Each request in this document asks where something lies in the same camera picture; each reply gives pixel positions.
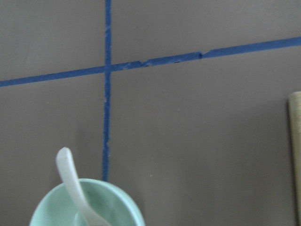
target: blue painter's tape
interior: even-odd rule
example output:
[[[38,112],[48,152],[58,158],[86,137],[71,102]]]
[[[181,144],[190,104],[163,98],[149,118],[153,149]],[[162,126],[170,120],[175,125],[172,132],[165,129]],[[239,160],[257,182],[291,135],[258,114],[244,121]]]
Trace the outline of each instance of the blue painter's tape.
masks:
[[[91,68],[68,71],[68,72],[59,72],[59,73],[54,73],[54,74],[44,74],[44,75],[37,75],[37,76],[31,76],[31,77],[26,77],[26,78],[20,78],[20,79],[11,79],[11,80],[0,81],[0,87],[13,86],[13,85],[19,85],[19,84],[25,84],[25,83],[38,82],[38,81],[65,79],[65,78],[97,74],[97,73],[103,73],[103,72],[104,72],[104,66],[91,67]]]
[[[112,71],[116,72],[116,71],[139,68],[141,67],[141,65],[142,65],[141,61],[133,61],[128,63],[112,65]]]
[[[228,56],[228,55],[234,55],[234,54],[263,51],[263,50],[269,50],[269,49],[275,49],[275,48],[300,46],[300,45],[301,45],[301,37],[276,40],[276,41],[266,41],[266,42],[249,44],[249,45],[213,49],[213,50],[210,50],[209,52],[205,53],[203,55],[203,58],[221,57],[221,56]]]
[[[133,62],[121,63],[116,65],[111,65],[111,71],[122,71],[122,70],[129,70],[129,69],[135,69],[135,68],[141,68],[147,66],[173,64],[173,63],[184,62],[189,60],[198,60],[202,58],[221,57],[221,56],[228,56],[234,54],[263,51],[269,49],[287,48],[293,46],[301,46],[301,37],[282,39],[276,41],[267,41],[267,42],[261,42],[261,43],[243,45],[243,46],[235,46],[229,48],[213,49],[205,54],[202,54],[201,52],[195,52],[195,53],[181,54],[176,56],[167,56],[167,57],[149,59],[145,62],[133,61]],[[90,75],[95,73],[104,73],[104,71],[105,71],[105,67],[100,66],[100,67],[86,68],[86,69],[80,69],[75,71],[38,75],[38,76],[32,76],[32,77],[26,77],[20,79],[0,81],[0,87],[19,85],[19,84],[25,84],[31,82],[38,82],[38,81],[64,79],[64,78],[70,78],[70,77],[76,77],[82,75]]]
[[[104,65],[104,117],[103,117],[103,175],[108,181],[110,169],[110,110],[111,110],[111,0],[105,0],[105,65]]]
[[[179,62],[184,62],[189,60],[199,60],[201,58],[202,58],[201,52],[180,54],[175,56],[166,56],[166,57],[160,57],[155,59],[149,59],[143,62],[141,64],[141,67],[174,64],[174,63],[179,63]]]

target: bowl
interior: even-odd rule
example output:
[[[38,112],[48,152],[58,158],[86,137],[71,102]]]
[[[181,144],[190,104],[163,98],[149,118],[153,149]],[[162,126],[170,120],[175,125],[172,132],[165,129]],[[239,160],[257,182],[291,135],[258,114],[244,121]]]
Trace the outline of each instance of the bowl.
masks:
[[[108,182],[79,179],[91,207],[112,226],[145,226],[133,199]],[[53,188],[37,206],[30,226],[87,226],[64,184]]]

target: light green bowl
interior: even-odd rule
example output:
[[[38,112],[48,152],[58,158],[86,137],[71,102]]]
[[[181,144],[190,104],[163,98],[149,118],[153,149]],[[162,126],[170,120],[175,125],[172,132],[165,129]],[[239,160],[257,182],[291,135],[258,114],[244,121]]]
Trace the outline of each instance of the light green bowl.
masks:
[[[79,179],[91,207],[112,226],[145,226],[133,199],[120,188],[99,180]],[[36,208],[30,226],[87,226],[73,201],[60,184]]]

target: spoon handle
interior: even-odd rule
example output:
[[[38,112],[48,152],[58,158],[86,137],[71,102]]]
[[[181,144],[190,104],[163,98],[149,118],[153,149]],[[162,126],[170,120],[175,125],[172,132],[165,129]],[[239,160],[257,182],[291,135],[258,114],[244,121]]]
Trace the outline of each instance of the spoon handle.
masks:
[[[69,148],[62,148],[56,156],[56,165],[68,194],[75,205],[82,211],[88,206],[84,192],[74,166],[72,153]]]

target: white spoon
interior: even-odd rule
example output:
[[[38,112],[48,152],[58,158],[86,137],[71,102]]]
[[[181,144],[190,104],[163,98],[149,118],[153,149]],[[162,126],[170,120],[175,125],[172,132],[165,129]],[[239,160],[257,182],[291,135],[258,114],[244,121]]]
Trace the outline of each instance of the white spoon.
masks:
[[[56,166],[68,194],[85,218],[88,226],[111,226],[103,217],[97,214],[89,205],[80,186],[69,148],[62,148],[56,156]]]

